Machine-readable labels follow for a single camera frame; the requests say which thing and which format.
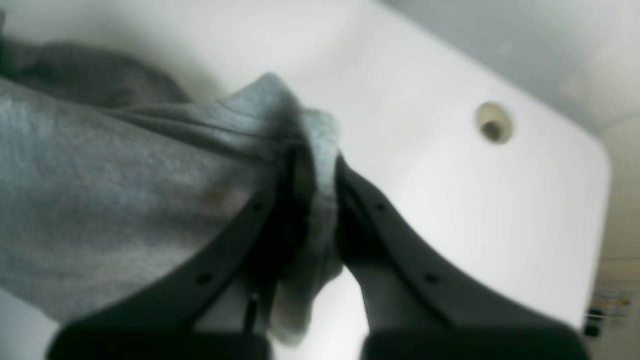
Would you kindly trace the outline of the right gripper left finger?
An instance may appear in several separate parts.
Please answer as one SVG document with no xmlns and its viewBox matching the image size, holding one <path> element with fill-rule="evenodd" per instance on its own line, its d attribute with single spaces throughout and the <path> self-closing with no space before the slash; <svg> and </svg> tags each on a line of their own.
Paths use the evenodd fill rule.
<svg viewBox="0 0 640 360">
<path fill-rule="evenodd" d="M 50 360 L 271 360 L 279 278 L 308 233 L 313 155 L 295 146 L 193 258 L 143 290 L 64 326 Z"/>
</svg>

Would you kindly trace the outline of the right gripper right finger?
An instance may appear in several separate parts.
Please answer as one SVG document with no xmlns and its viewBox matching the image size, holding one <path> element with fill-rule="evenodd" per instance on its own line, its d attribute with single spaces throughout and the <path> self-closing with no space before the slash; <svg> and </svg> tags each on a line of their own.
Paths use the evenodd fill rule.
<svg viewBox="0 0 640 360">
<path fill-rule="evenodd" d="M 342 156 L 336 171 L 336 241 L 369 326 L 362 360 L 589 358 L 570 326 L 489 289 L 439 255 Z"/>
</svg>

